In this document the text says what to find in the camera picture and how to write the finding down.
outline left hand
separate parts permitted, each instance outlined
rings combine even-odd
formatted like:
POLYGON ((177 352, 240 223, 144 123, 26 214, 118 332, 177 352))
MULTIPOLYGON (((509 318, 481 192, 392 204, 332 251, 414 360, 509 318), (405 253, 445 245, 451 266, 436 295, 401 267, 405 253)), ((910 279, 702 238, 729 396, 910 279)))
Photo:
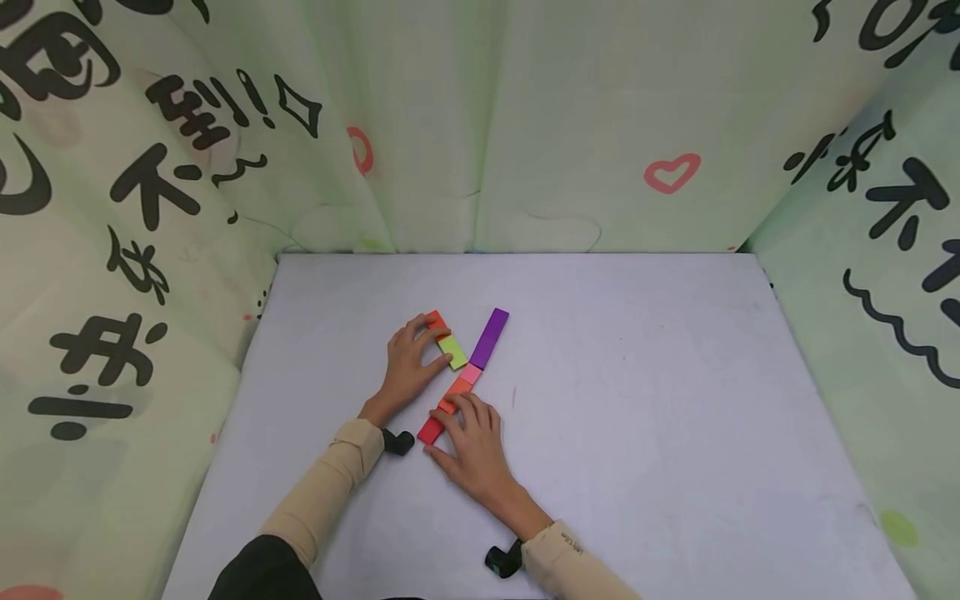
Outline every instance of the left hand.
POLYGON ((417 332, 433 317, 419 314, 401 327, 387 343, 387 374, 383 377, 380 391, 373 395, 358 419, 366 419, 377 427, 384 427, 390 419, 417 399, 427 384, 450 364, 453 356, 444 354, 429 365, 422 364, 423 351, 443 335, 447 328, 427 329, 419 336, 417 332))

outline green curtain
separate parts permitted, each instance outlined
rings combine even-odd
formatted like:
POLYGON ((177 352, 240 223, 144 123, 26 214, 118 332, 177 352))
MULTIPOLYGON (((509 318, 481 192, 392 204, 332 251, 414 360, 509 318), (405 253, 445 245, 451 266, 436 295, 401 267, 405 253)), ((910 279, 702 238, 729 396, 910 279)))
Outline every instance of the green curtain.
POLYGON ((751 241, 921 598, 960 594, 957 41, 925 39, 751 241))

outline green dot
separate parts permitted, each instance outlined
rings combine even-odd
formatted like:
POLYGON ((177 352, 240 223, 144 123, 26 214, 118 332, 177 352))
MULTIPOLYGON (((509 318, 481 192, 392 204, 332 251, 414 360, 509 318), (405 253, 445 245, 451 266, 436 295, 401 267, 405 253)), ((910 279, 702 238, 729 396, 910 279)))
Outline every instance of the green dot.
POLYGON ((901 548, 916 548, 920 545, 920 535, 910 519, 903 514, 886 510, 880 513, 880 527, 887 538, 901 548))
POLYGON ((370 237, 360 238, 360 245, 374 252, 382 252, 384 250, 383 244, 370 237))

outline sleeve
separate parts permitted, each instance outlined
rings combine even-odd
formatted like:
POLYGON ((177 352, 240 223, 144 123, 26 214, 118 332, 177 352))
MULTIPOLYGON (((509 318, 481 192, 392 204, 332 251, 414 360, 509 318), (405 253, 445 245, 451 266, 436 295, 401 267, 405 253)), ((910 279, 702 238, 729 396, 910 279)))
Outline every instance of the sleeve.
POLYGON ((534 581, 561 600, 641 600, 605 564, 584 550, 562 521, 521 546, 534 581))
POLYGON ((276 506, 260 533, 286 541, 306 566, 317 560, 350 494, 380 454, 383 434, 367 420, 352 420, 276 506))
POLYGON ((209 600, 323 600, 287 542, 259 536, 220 573, 209 600))

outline beige sleeve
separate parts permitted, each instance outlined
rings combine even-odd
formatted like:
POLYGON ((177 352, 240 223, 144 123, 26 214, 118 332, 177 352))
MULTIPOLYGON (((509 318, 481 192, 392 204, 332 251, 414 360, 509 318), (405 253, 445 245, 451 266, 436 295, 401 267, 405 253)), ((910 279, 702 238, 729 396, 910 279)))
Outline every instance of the beige sleeve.
POLYGON ((560 600, 640 600, 613 571, 589 554, 562 521, 521 546, 523 566, 541 588, 560 600))
POLYGON ((351 420, 326 452, 276 506, 260 529, 290 544, 307 567, 317 560, 350 493, 383 453, 383 434, 368 420, 351 420))

